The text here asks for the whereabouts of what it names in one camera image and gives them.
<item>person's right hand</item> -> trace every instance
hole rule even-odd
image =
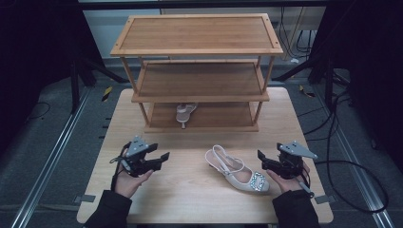
[[[302,172],[302,174],[305,177],[307,177],[310,169],[306,165],[305,162],[303,163],[303,167],[304,167],[304,171]],[[279,189],[281,190],[281,193],[285,193],[288,191],[297,191],[297,190],[302,189],[302,187],[299,185],[299,182],[298,182],[298,181],[303,182],[302,176],[297,177],[298,181],[296,181],[295,179],[286,180],[270,169],[267,169],[266,173],[278,184]]]

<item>shoe on shelf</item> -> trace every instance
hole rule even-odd
[[[239,190],[252,192],[269,190],[269,182],[261,173],[253,172],[245,166],[242,159],[228,155],[220,145],[214,145],[208,150],[205,153],[205,159]]]
[[[177,121],[182,124],[182,129],[185,129],[185,123],[190,119],[192,113],[198,107],[197,103],[179,104],[177,106]]]

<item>light wood tabletop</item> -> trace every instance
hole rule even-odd
[[[166,152],[170,152],[170,158],[133,196],[127,222],[277,223],[271,201],[280,190],[261,169],[258,149],[267,158],[277,161],[277,143],[298,141],[306,146],[306,141],[287,90],[270,87],[268,92],[271,102],[261,111],[259,132],[144,133],[140,108],[131,103],[133,89],[125,89],[86,189],[86,195],[95,196],[95,201],[82,202],[78,221],[84,223],[95,211],[104,189],[110,189],[116,163],[109,161],[119,155],[123,145],[140,136],[147,143],[159,144],[158,150],[147,154],[147,160],[159,158]],[[271,185],[269,192],[251,194],[235,189],[204,159],[205,152],[214,144],[221,145],[228,154],[243,159],[252,170],[262,173]],[[313,161],[304,161],[311,168],[311,189],[316,196],[324,195]],[[319,222],[333,220],[329,203],[318,205],[313,200],[313,205]]]

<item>gray carpet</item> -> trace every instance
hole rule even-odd
[[[276,69],[273,72],[274,77],[280,75],[284,70]],[[327,118],[326,111],[319,99],[323,97],[323,85],[309,85],[306,80],[307,73],[309,71],[303,71],[285,84],[272,83],[273,86],[287,88],[304,132],[320,125]],[[103,136],[107,131],[105,126],[109,123],[108,118],[112,116],[120,92],[130,87],[130,85],[119,85],[101,74],[97,74],[97,79],[95,87],[83,88],[81,86],[82,93],[87,89],[90,90],[86,106],[39,200],[39,206],[29,220],[28,227],[81,226],[76,220],[77,212],[74,211],[78,205],[72,201],[75,196],[84,194],[103,142]],[[298,85],[304,85],[305,91],[315,93],[316,97],[309,97],[301,93]],[[101,99],[108,86],[113,87],[112,92],[107,101],[102,102]],[[335,87],[336,93],[342,90],[342,87]],[[18,209],[27,198],[63,131],[71,110],[69,79],[46,87],[39,102],[40,104],[35,107],[31,115],[35,118],[27,121],[18,137],[14,139],[6,156],[0,161],[0,227],[11,226]],[[388,191],[390,205],[387,212],[394,227],[403,227],[403,199],[400,194],[403,190],[402,174],[387,153],[372,149],[371,138],[363,127],[356,110],[349,106],[349,101],[345,101],[337,107],[337,117],[338,129],[345,134],[360,163],[374,172]],[[326,140],[317,141],[317,139],[327,137],[329,126],[330,123],[327,123],[318,131],[306,135],[308,145],[319,155],[319,161],[326,159]],[[346,159],[336,140],[336,135],[331,139],[330,157],[331,160]],[[359,207],[366,208],[366,201],[355,183],[351,167],[346,164],[331,164],[332,180],[336,189],[347,200]],[[317,170],[326,193],[336,196],[329,183],[326,165],[318,164]],[[335,219],[323,227],[382,227],[376,224],[373,215],[359,212],[338,196],[336,198],[337,202],[331,204]],[[62,205],[62,207],[57,210],[45,207],[58,205]],[[243,225],[225,227],[243,227]]]

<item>person's left hand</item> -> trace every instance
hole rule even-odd
[[[122,171],[123,169],[123,166],[119,164],[118,172],[120,173],[118,175],[118,178],[116,179],[115,192],[129,199],[134,195],[134,193],[142,185],[142,183],[147,181],[151,174],[154,172],[153,170],[149,170],[140,177],[133,178],[125,171]]]

